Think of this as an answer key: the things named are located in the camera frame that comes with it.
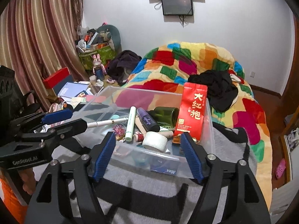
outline bed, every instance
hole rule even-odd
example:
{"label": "bed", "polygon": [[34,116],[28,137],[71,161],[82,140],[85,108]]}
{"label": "bed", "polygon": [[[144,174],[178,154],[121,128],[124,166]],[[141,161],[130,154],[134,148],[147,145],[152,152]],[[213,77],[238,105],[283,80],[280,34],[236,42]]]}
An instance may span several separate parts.
{"label": "bed", "polygon": [[[189,75],[206,70],[232,70],[244,79],[242,66],[230,52],[208,43],[172,43],[151,50],[139,62],[123,87],[182,93]],[[258,162],[256,179],[268,208],[272,199],[272,147],[264,110],[250,85],[233,82],[237,102],[226,112],[211,109],[212,120],[226,127],[244,127]]]}

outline wooden baseboard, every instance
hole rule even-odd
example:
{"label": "wooden baseboard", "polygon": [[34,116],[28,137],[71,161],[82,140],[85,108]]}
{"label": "wooden baseboard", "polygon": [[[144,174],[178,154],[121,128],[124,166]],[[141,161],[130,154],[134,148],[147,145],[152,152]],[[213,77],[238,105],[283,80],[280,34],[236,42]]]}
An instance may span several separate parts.
{"label": "wooden baseboard", "polygon": [[257,91],[260,91],[260,92],[263,92],[263,93],[268,93],[268,94],[277,96],[277,97],[279,97],[279,98],[281,99],[281,95],[280,95],[280,93],[276,93],[276,92],[271,91],[271,90],[269,90],[269,89],[265,89],[265,88],[262,88],[262,87],[254,86],[254,85],[251,85],[251,84],[250,84],[250,87],[251,87],[253,90],[257,90]]}

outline blue gripper pad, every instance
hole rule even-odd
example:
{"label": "blue gripper pad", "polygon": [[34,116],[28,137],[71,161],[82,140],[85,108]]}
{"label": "blue gripper pad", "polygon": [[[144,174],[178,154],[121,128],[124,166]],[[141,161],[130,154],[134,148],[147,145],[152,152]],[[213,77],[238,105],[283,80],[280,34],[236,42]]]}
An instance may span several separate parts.
{"label": "blue gripper pad", "polygon": [[181,148],[185,153],[185,157],[193,177],[197,179],[197,181],[200,183],[204,179],[202,173],[201,161],[199,160],[190,141],[188,140],[187,136],[184,133],[181,135]]}
{"label": "blue gripper pad", "polygon": [[70,109],[59,110],[53,113],[46,114],[41,121],[45,125],[51,125],[63,120],[70,119],[72,116],[73,112]]}
{"label": "blue gripper pad", "polygon": [[95,162],[93,160],[91,161],[91,164],[94,164],[93,166],[94,173],[92,178],[96,182],[99,182],[100,179],[103,178],[105,174],[105,170],[111,159],[115,145],[116,145],[115,134],[113,132],[108,132],[104,140],[102,141],[102,143],[99,145],[95,145],[94,148],[92,148],[92,152],[94,152],[94,149],[97,149],[97,151],[100,152],[96,161]]}

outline plastic bag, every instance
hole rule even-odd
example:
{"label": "plastic bag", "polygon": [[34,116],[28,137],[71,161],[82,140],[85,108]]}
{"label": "plastic bag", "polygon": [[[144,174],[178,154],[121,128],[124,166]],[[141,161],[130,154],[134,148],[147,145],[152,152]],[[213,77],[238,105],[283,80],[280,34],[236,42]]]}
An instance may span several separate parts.
{"label": "plastic bag", "polygon": [[81,39],[84,39],[84,36],[87,34],[89,27],[83,28],[82,26],[77,26],[77,34],[80,36]]}

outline white wall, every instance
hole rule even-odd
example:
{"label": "white wall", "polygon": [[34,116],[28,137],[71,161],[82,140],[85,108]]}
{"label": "white wall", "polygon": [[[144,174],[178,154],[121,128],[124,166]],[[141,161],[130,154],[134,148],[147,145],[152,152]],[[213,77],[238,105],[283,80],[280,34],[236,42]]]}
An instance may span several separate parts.
{"label": "white wall", "polygon": [[154,5],[155,0],[84,0],[84,21],[90,28],[116,26],[122,49],[141,56],[173,41],[216,44],[242,64],[250,84],[283,92],[294,50],[294,22],[284,0],[194,0],[194,18],[184,28],[178,17],[163,16]]}

